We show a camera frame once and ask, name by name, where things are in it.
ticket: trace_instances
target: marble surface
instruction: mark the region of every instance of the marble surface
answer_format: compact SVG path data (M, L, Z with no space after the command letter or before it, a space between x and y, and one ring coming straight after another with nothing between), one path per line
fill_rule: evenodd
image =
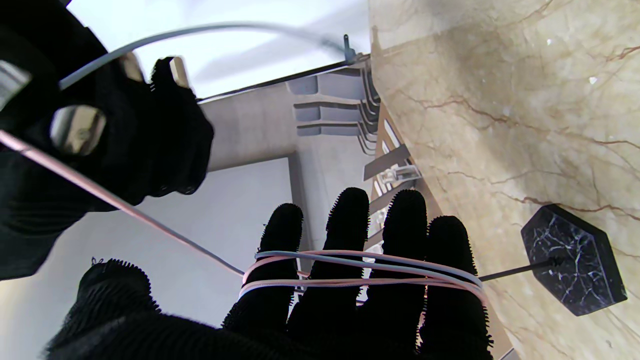
M604 230L629 299L576 317L532 274L486 284L523 359L640 350L640 3L369 0L374 84L481 275L528 264L542 206Z

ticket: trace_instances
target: black hexagonal base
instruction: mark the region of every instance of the black hexagonal base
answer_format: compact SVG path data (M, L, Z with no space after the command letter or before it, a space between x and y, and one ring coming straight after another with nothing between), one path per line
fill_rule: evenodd
M559 266L533 270L575 316L627 299L607 234L555 204L543 206L520 231L531 264L554 256Z

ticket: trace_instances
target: gloved hand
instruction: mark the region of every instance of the gloved hand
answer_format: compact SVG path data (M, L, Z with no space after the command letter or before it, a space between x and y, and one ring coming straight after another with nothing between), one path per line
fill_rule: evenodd
M156 63L152 84L129 54L60 90L59 80L105 48L59 0L9 1L2 11L0 130L134 205L195 192L214 131L174 81L172 57ZM3 280L33 275L65 229L114 207L0 144L0 209Z
M345 190L327 221L324 249L362 250L369 224L367 194ZM303 214L283 204L267 224L259 252L296 251ZM403 190L383 230L385 254L425 259L475 274L467 233L455 217L429 228L424 199ZM316 262L313 279L357 278L362 269ZM372 278L412 276L373 270ZM296 279L293 259L254 270L247 282ZM377 285L356 305L360 288L309 288L288 316L291 287L248 292L221 329L164 315L146 275L110 260L89 269L77 302L48 347L49 359L491 359L486 310L463 290L413 284ZM420 314L425 310L419 327ZM417 344L417 335L422 343Z

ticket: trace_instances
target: white wall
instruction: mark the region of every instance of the white wall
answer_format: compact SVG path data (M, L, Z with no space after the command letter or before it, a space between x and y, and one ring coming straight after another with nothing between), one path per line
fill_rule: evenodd
M148 198L140 208L240 269L248 268L273 210L292 202L288 160L211 172L193 195ZM92 213L56 242L40 271L0 282L0 359L34 359L60 329L91 257L142 268L164 312L219 325L241 278L117 211Z
M254 21L303 28L369 53L367 0L73 0L68 9L107 50L157 33L212 22ZM257 31L202 33L136 51L150 74L158 58L183 55L199 97L255 85L344 60L317 45Z

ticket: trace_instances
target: fuzzy black glove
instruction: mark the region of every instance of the fuzzy black glove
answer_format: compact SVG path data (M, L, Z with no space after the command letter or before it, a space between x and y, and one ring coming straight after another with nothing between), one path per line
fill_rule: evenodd
M324 249L362 250L369 225L367 194L345 190L327 221ZM267 224L259 252L296 251L303 214L283 204ZM393 200L383 230L388 255L453 266L476 273L467 232L454 217L427 226L424 199L403 190ZM316 262L313 279L358 278L362 269ZM406 277L374 270L371 277ZM296 279L293 259L253 271L248 282ZM309 288L288 316L291 287L248 292L216 329L164 315L150 296L144 273L110 260L89 269L49 359L491 359L486 309L464 290L413 284L360 289ZM419 326L420 314L424 323ZM417 342L420 334L422 343Z

